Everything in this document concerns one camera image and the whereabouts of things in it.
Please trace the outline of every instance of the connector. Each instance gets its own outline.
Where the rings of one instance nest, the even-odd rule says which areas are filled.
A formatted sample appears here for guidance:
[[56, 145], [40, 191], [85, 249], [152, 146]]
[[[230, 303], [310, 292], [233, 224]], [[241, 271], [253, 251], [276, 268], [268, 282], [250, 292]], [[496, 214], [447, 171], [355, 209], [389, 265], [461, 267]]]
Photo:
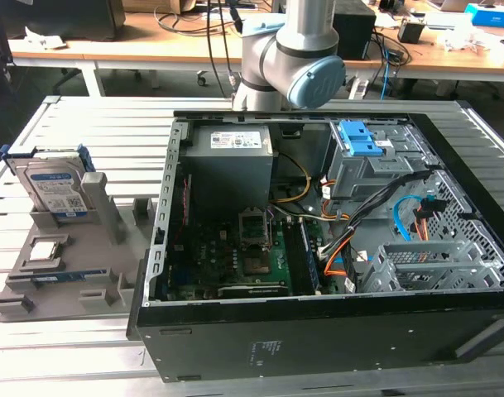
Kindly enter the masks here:
[[324, 199], [331, 199], [331, 188], [329, 186], [324, 186], [321, 188], [321, 195]]
[[446, 208], [447, 202], [445, 200], [439, 200], [429, 195], [420, 201], [420, 209], [414, 209], [414, 215], [417, 221], [429, 219], [434, 216], [434, 213], [443, 213]]
[[318, 250], [316, 250], [316, 256], [318, 259], [321, 261], [325, 259], [327, 256], [324, 254], [324, 248], [322, 246], [318, 247]]

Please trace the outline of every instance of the wooden desk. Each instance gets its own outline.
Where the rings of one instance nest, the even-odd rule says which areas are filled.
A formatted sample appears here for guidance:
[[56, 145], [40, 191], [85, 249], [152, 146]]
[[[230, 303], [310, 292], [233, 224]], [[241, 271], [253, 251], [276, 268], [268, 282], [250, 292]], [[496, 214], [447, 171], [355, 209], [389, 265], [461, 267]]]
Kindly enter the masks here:
[[[408, 0], [406, 9], [419, 11], [434, 9], [421, 0]], [[205, 26], [205, 21], [181, 22], [177, 28], [194, 29]], [[396, 39], [397, 29], [380, 30]], [[231, 29], [228, 31], [228, 52], [234, 70], [240, 70], [242, 40]], [[491, 30], [500, 36], [504, 29]], [[440, 80], [504, 81], [504, 62], [498, 64], [486, 55], [472, 50], [445, 51], [437, 45], [441, 31], [425, 29], [418, 45], [406, 45], [412, 56], [408, 65], [401, 67], [398, 77]], [[181, 36], [161, 29], [152, 14], [127, 14], [125, 27], [114, 42], [68, 41], [61, 50], [42, 50], [22, 40], [9, 41], [16, 65], [78, 68], [83, 72], [90, 95], [104, 95], [98, 76], [99, 69], [149, 70], [211, 70], [205, 37]], [[214, 62], [224, 64], [225, 54], [221, 36], [212, 38]], [[368, 51], [369, 60], [346, 60], [350, 75], [360, 80], [370, 79], [381, 66], [375, 45]]]
[[[407, 0], [406, 10], [414, 8], [417, 12], [437, 12], [437, 10], [421, 0]], [[504, 29], [482, 28], [488, 33], [504, 36]], [[397, 39], [398, 29], [380, 29], [387, 37]], [[480, 51], [479, 54], [471, 49], [446, 51], [437, 44], [441, 30], [425, 28], [421, 34], [419, 44], [404, 44], [411, 54], [412, 61], [399, 71], [400, 77], [419, 79], [461, 79], [461, 80], [485, 80], [504, 81], [504, 62], [492, 60], [488, 50]], [[396, 48], [391, 42], [387, 42], [391, 48]], [[371, 57], [380, 56], [372, 50]]]

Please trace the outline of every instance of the open computer chassis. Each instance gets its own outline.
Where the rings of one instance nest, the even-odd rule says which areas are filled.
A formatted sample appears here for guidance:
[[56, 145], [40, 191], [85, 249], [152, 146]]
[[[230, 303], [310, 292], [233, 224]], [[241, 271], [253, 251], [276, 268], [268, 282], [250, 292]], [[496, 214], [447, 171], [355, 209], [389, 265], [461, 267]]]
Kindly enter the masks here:
[[[262, 142], [250, 135], [252, 153], [233, 141], [219, 164], [220, 131]], [[314, 188], [281, 205], [306, 183], [296, 163]], [[325, 275], [320, 253], [345, 232], [344, 214], [427, 170], [366, 214], [352, 266], [342, 252]], [[443, 204], [419, 237], [426, 208], [407, 195]], [[409, 241], [393, 217], [401, 201]], [[322, 218], [322, 206], [338, 221], [296, 215]], [[446, 365], [504, 340], [504, 211], [424, 114], [177, 112], [140, 271], [128, 333], [164, 382]]]

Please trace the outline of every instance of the white label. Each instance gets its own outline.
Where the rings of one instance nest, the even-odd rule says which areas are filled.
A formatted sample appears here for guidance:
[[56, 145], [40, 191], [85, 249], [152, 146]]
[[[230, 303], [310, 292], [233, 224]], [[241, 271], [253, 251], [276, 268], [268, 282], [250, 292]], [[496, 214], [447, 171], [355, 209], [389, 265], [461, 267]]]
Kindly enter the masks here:
[[35, 277], [35, 281], [57, 281], [58, 279], [54, 276], [51, 277]]
[[274, 361], [281, 351], [283, 341], [252, 342], [248, 352], [249, 366], [265, 366], [268, 362]]
[[384, 141], [375, 141], [375, 145], [379, 147], [393, 147], [393, 144], [389, 139], [386, 139]]
[[355, 286], [354, 283], [348, 278], [345, 278], [345, 289], [349, 291], [351, 294], [354, 294]]
[[88, 211], [83, 198], [72, 188], [74, 181], [70, 174], [35, 174], [31, 175], [31, 181], [52, 213], [74, 218], [77, 213]]
[[261, 147], [259, 131], [211, 133], [211, 149], [261, 149]]

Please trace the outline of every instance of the aluminum workbench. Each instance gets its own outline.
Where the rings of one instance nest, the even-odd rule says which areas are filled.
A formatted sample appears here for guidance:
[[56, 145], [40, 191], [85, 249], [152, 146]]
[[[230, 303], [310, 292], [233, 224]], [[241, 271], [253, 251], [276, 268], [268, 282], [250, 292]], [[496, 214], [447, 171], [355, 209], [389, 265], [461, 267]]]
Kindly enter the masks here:
[[[173, 110], [229, 108], [216, 98], [48, 97], [15, 145], [85, 144], [97, 170], [106, 172], [108, 194], [127, 206], [136, 197], [158, 196]], [[427, 113], [504, 208], [504, 141], [472, 109], [398, 101], [324, 108]], [[25, 190], [1, 163], [0, 292], [31, 227], [30, 209]], [[164, 385], [142, 343], [126, 339], [126, 326], [127, 318], [0, 323], [0, 395], [504, 395], [504, 343], [467, 365]]]

